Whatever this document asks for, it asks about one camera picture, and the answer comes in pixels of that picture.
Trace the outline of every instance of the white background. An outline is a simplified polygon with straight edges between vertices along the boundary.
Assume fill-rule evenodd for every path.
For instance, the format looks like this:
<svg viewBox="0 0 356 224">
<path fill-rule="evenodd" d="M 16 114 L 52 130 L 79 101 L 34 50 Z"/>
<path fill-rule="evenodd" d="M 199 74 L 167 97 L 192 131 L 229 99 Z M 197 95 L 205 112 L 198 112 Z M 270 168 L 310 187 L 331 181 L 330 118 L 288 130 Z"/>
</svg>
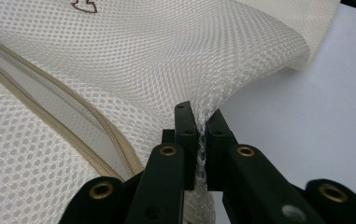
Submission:
<svg viewBox="0 0 356 224">
<path fill-rule="evenodd" d="M 327 178 L 356 192 L 356 8 L 340 5 L 305 71 L 250 83 L 222 107 L 239 143 L 260 149 L 294 185 Z M 215 193 L 217 223 L 229 223 Z"/>
</svg>

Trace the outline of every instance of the white mesh fabric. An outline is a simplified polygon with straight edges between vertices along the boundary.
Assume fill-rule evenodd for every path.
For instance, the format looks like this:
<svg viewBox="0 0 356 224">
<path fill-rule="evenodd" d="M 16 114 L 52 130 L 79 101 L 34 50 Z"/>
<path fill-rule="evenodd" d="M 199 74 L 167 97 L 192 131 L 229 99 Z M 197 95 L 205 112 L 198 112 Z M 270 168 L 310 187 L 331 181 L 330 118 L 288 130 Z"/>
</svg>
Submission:
<svg viewBox="0 0 356 224">
<path fill-rule="evenodd" d="M 0 43 L 93 104 L 143 163 L 173 128 L 174 105 L 190 100 L 203 131 L 240 87 L 309 55 L 292 28 L 233 0 L 94 3 L 97 13 L 67 0 L 0 1 Z M 212 221 L 203 190 L 189 199 L 193 223 Z"/>
<path fill-rule="evenodd" d="M 0 223 L 57 223 L 97 173 L 0 84 Z"/>
<path fill-rule="evenodd" d="M 296 69 L 305 68 L 314 57 L 340 3 L 340 0 L 236 1 L 275 17 L 303 36 L 309 46 L 310 56 L 293 64 L 292 67 Z"/>
</svg>

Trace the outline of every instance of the mesh netting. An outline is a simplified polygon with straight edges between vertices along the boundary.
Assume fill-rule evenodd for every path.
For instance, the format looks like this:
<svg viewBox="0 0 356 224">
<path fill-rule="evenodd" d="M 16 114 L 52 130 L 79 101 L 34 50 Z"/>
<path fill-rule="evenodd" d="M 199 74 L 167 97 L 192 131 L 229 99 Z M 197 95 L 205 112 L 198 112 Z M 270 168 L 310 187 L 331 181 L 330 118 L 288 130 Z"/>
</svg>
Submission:
<svg viewBox="0 0 356 224">
<path fill-rule="evenodd" d="M 75 7 L 94 12 L 93 5 L 82 2 Z M 197 125 L 203 131 L 207 118 L 240 87 L 285 65 L 305 62 L 310 54 L 303 37 L 288 25 L 232 0 L 113 0 L 94 4 L 97 13 L 77 10 L 68 1 L 0 1 L 0 43 L 94 105 L 126 136 L 144 164 L 151 149 L 160 144 L 162 129 L 173 128 L 176 104 L 191 101 Z M 6 105 L 6 109 L 12 106 L 17 105 Z M 27 113 L 26 118 L 36 119 Z M 56 193 L 50 194 L 49 200 L 60 202 L 58 205 L 39 203 L 35 207 L 32 201 L 22 201 L 31 206 L 8 210 L 1 205 L 0 214 L 7 216 L 0 216 L 0 220 L 9 222 L 14 217 L 25 222 L 29 221 L 27 216 L 33 218 L 31 222 L 57 220 L 66 201 L 55 200 L 70 198 L 72 189 L 94 176 L 93 170 L 70 147 L 64 146 L 65 151 L 53 149 L 62 148 L 63 140 L 59 140 L 60 146 L 47 147 L 46 140 L 38 137 L 37 126 L 29 119 L 22 125 L 12 132 L 31 132 L 36 139 L 31 141 L 52 154 L 39 161 L 41 165 L 54 164 L 55 172 L 72 178 L 69 183 L 74 186 L 55 184 L 58 190 L 53 189 Z M 50 138 L 59 139 L 51 133 Z M 2 149 L 7 157 L 14 156 L 7 147 Z M 75 160 L 70 171 L 64 173 L 60 163 L 53 163 L 54 154 L 57 157 L 59 153 L 65 153 L 66 160 Z M 34 160 L 24 159 L 28 164 Z M 84 165 L 72 168 L 81 163 Z M 199 161 L 199 173 L 203 166 L 204 161 Z M 32 179 L 38 180 L 41 175 L 32 172 L 34 167 L 24 168 L 21 165 L 12 171 L 14 175 L 25 174 L 17 175 L 22 179 L 16 181 L 26 181 L 29 190 L 34 188 L 29 184 Z M 45 177 L 47 183 L 53 182 Z M 15 182 L 1 180 L 0 188 L 5 190 L 0 197 L 9 200 L 8 195 L 12 195 L 11 200 L 21 200 L 18 189 L 6 188 Z M 198 188 L 186 200 L 185 217 L 193 223 L 213 221 L 212 200 L 205 193 L 204 181 L 198 178 Z M 33 195 L 45 197 L 41 191 L 30 197 L 36 197 Z M 16 211 L 24 211 L 25 216 L 16 215 Z"/>
<path fill-rule="evenodd" d="M 75 192 L 96 176 L 0 84 L 0 223 L 57 223 Z"/>
</svg>

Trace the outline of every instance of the beige zipper tape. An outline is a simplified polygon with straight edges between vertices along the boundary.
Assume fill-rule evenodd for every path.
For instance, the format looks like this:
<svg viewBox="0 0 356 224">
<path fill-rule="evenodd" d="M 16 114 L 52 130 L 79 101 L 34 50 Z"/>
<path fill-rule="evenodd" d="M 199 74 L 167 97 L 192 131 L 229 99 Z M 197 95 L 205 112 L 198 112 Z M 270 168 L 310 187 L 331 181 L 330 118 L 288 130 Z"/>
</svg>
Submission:
<svg viewBox="0 0 356 224">
<path fill-rule="evenodd" d="M 105 129 L 107 135 L 118 151 L 121 161 L 124 164 L 125 169 L 129 176 L 136 175 L 143 170 L 143 165 L 141 164 L 139 158 L 136 156 L 134 149 L 130 143 L 125 139 L 122 133 L 99 111 L 97 111 L 91 104 L 81 98 L 74 91 L 70 90 L 65 84 L 47 74 L 43 70 L 37 68 L 33 64 L 24 60 L 21 56 L 7 49 L 0 44 L 0 50 L 2 50 L 8 56 L 14 58 L 18 62 L 24 64 L 28 68 L 32 69 L 37 74 L 41 75 L 47 81 L 51 82 L 77 102 L 82 104 L 102 125 Z M 11 92 L 13 92 L 20 100 L 22 100 L 29 108 L 31 108 L 39 117 L 45 120 L 50 126 L 58 131 L 66 140 L 69 141 L 73 146 L 76 147 L 78 152 L 98 171 L 100 175 L 112 175 L 116 176 L 122 180 L 122 178 L 109 167 L 99 156 L 96 155 L 88 146 L 86 146 L 76 135 L 74 135 L 67 127 L 65 127 L 59 120 L 57 120 L 53 115 L 44 110 L 39 104 L 33 101 L 24 91 L 20 90 L 16 85 L 11 83 L 1 72 L 0 72 L 0 82 L 3 83 Z"/>
</svg>

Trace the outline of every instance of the zipper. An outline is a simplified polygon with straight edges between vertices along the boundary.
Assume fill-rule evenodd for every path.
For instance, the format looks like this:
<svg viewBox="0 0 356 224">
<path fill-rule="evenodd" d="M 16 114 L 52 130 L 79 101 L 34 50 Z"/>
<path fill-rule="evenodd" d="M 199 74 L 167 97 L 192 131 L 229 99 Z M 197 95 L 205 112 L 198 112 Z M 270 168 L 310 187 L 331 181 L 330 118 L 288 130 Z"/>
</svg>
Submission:
<svg viewBox="0 0 356 224">
<path fill-rule="evenodd" d="M 103 114 L 64 83 L 1 44 L 0 82 L 69 141 L 99 175 L 124 180 L 143 170 L 128 140 Z M 59 107 L 71 113 L 64 115 Z"/>
</svg>

